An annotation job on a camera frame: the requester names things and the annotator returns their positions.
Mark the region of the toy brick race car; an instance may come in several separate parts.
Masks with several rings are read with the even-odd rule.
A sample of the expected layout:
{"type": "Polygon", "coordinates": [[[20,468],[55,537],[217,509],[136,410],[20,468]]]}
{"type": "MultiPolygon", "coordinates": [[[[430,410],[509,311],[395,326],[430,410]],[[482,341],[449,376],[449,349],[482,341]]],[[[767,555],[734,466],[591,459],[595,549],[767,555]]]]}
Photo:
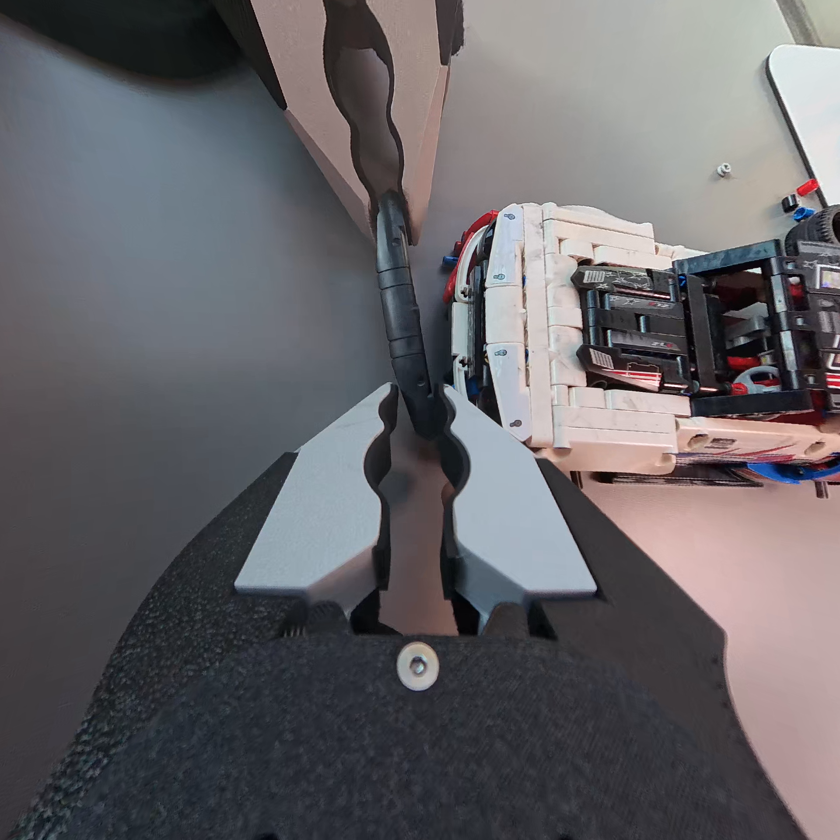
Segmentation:
{"type": "Polygon", "coordinates": [[[608,484],[838,486],[839,249],[702,253],[589,206],[510,204],[444,261],[455,389],[608,484]]]}

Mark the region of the white folding stand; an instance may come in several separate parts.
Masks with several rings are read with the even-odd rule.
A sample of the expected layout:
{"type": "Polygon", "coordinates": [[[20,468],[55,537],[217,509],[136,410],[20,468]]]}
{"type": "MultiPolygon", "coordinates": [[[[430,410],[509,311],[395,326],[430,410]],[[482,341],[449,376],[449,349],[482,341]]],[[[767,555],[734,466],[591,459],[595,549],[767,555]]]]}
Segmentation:
{"type": "Polygon", "coordinates": [[[765,72],[823,204],[839,204],[839,48],[778,45],[765,72]]]}

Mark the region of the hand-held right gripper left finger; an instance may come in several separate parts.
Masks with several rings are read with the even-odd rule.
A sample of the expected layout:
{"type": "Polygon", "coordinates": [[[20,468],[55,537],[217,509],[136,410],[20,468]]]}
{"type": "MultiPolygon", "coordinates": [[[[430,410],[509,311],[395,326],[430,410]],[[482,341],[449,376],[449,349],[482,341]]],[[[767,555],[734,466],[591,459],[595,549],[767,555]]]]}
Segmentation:
{"type": "Polygon", "coordinates": [[[388,587],[392,466],[399,391],[387,383],[301,446],[235,581],[246,595],[336,602],[352,611],[388,587]]]}

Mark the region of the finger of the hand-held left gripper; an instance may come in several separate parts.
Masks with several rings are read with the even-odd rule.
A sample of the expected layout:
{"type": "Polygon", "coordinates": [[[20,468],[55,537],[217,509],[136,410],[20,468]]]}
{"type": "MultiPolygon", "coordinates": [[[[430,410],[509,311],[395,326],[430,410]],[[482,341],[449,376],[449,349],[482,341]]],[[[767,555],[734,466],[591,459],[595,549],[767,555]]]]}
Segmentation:
{"type": "Polygon", "coordinates": [[[402,193],[416,245],[427,218],[449,61],[453,2],[369,1],[391,52],[392,120],[403,151],[402,193]]]}
{"type": "Polygon", "coordinates": [[[350,126],[330,92],[323,58],[322,1],[253,1],[286,101],[286,117],[347,213],[373,238],[368,192],[351,157],[350,126]]]}

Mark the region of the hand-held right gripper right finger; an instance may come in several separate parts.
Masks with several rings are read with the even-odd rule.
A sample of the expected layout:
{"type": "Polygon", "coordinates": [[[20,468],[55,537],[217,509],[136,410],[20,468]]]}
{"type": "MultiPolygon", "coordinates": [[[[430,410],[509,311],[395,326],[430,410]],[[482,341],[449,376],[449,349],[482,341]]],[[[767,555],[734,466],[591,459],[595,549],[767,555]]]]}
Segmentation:
{"type": "Polygon", "coordinates": [[[589,599],[596,582],[532,452],[451,386],[438,388],[440,568],[459,623],[500,604],[589,599]]]}

